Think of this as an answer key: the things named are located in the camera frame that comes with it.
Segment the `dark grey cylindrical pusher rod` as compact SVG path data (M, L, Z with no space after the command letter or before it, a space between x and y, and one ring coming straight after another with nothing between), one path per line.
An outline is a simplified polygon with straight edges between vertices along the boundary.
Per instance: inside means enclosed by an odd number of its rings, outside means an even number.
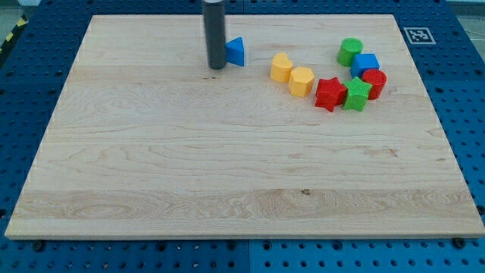
M202 0L208 66L213 70L226 65L225 1Z

